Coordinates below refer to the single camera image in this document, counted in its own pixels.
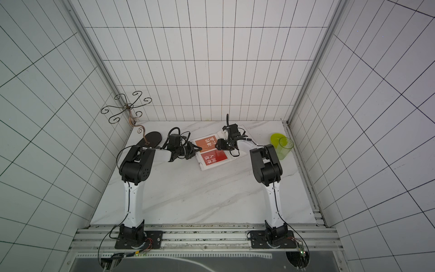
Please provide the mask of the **orange card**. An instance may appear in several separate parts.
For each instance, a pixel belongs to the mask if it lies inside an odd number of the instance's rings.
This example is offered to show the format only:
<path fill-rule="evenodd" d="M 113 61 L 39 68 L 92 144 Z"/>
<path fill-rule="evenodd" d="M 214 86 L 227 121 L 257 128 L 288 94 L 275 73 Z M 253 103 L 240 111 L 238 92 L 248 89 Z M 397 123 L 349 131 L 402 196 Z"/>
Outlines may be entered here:
<path fill-rule="evenodd" d="M 202 149 L 201 153 L 205 153 L 215 149 L 216 143 L 217 143 L 217 138 L 215 135 L 194 140 L 194 144 Z"/>

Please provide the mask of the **red card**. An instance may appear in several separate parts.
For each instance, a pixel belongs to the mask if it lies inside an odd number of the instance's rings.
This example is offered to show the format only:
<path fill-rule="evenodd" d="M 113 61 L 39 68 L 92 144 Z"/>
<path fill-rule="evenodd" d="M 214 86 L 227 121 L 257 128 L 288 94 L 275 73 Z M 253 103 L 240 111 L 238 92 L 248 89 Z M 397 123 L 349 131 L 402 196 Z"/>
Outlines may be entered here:
<path fill-rule="evenodd" d="M 228 159 L 225 152 L 220 150 L 208 151 L 206 153 L 201 154 L 201 157 L 204 160 L 205 165 L 213 165 Z"/>

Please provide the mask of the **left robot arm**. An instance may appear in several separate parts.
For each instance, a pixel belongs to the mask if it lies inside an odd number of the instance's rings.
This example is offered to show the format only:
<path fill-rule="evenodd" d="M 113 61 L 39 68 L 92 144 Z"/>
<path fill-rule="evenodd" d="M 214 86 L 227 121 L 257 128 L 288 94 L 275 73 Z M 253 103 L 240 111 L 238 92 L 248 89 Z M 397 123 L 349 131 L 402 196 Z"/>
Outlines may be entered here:
<path fill-rule="evenodd" d="M 126 217 L 120 224 L 120 235 L 130 240 L 145 238 L 145 220 L 142 214 L 145 181 L 149 178 L 154 162 L 171 163 L 176 159 L 191 159 L 202 148 L 189 141 L 189 136 L 170 134 L 163 147 L 130 146 L 118 167 L 124 183 Z"/>

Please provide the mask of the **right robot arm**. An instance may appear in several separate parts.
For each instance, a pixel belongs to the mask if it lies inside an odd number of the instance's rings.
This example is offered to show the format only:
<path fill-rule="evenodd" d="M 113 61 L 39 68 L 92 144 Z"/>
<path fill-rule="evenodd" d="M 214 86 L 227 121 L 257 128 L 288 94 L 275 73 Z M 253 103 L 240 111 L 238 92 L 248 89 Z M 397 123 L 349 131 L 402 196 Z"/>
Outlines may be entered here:
<path fill-rule="evenodd" d="M 265 194 L 268 218 L 265 220 L 265 238 L 273 243 L 286 237 L 288 224 L 280 214 L 279 183 L 283 168 L 272 144 L 259 145 L 241 132 L 237 124 L 223 126 L 224 137 L 215 147 L 221 151 L 242 151 L 250 155 L 254 178 L 261 184 Z"/>

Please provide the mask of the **metal jewelry stand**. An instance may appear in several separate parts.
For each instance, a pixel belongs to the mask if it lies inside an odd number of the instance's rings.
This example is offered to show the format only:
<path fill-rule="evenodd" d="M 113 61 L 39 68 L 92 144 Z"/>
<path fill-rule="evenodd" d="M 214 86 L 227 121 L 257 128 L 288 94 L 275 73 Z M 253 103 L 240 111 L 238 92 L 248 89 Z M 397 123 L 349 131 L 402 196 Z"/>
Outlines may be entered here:
<path fill-rule="evenodd" d="M 152 102 L 151 97 L 144 97 L 142 99 L 142 94 L 142 91 L 134 91 L 132 95 L 135 97 L 135 100 L 133 102 L 128 102 L 127 96 L 125 94 L 118 94 L 114 97 L 114 100 L 125 103 L 123 105 L 105 105 L 100 110 L 100 113 L 109 114 L 112 109 L 120 110 L 119 113 L 113 114 L 108 119 L 110 124 L 118 123 L 121 120 L 121 115 L 128 114 L 129 125 L 132 128 L 136 128 L 137 133 L 142 136 L 141 140 L 138 142 L 138 145 L 147 148 L 157 148 L 162 142 L 162 134 L 158 131 L 151 131 L 147 133 L 146 128 L 138 123 L 139 118 L 143 115 L 143 112 L 140 110 L 140 108 Z"/>

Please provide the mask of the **clear green cup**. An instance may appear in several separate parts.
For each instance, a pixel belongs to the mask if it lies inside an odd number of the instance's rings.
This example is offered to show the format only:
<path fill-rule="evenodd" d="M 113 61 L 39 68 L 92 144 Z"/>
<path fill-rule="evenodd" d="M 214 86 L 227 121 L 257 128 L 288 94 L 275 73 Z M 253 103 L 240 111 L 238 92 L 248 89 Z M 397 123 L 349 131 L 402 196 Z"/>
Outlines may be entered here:
<path fill-rule="evenodd" d="M 278 140 L 276 154 L 279 160 L 283 160 L 293 149 L 294 142 L 288 137 L 282 137 Z"/>

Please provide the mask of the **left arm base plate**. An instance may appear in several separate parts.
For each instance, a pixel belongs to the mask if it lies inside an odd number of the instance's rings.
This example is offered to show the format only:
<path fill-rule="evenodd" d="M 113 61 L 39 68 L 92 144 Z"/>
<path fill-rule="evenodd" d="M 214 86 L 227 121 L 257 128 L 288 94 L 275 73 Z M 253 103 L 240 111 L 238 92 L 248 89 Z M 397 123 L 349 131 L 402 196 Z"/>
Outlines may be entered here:
<path fill-rule="evenodd" d="M 160 249 L 163 234 L 163 231 L 142 231 L 136 234 L 120 233 L 114 248 L 128 250 Z"/>

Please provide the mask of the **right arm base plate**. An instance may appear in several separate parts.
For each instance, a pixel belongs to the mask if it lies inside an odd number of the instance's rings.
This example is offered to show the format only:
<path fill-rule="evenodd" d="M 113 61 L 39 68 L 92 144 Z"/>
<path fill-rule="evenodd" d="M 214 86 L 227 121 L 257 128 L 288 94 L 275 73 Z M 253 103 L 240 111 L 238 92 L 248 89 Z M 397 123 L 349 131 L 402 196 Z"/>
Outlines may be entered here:
<path fill-rule="evenodd" d="M 292 231 L 277 238 L 268 238 L 265 231 L 249 231 L 247 238 L 253 249 L 296 249 L 298 247 Z"/>

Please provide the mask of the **aluminium rail frame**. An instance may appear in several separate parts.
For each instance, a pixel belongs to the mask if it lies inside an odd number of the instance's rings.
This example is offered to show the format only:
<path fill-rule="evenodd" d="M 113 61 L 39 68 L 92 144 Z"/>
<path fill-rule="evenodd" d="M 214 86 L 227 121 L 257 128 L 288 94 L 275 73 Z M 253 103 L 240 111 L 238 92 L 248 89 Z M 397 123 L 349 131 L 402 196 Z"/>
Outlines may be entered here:
<path fill-rule="evenodd" d="M 193 257 L 241 257 L 271 259 L 274 252 L 289 255 L 291 264 L 303 271 L 303 264 L 314 264 L 316 253 L 333 255 L 333 265 L 340 272 L 349 271 L 344 248 L 333 228 L 316 224 L 296 224 L 289 229 L 294 234 L 296 249 L 253 249 L 247 238 L 249 231 L 264 231 L 262 224 L 148 224 L 146 231 L 163 231 L 160 249 L 115 249 L 119 228 L 108 225 L 90 226 L 78 230 L 61 271 L 70 272 L 81 258 L 90 260 L 97 271 L 114 271 L 121 260 L 133 257 L 182 259 Z"/>

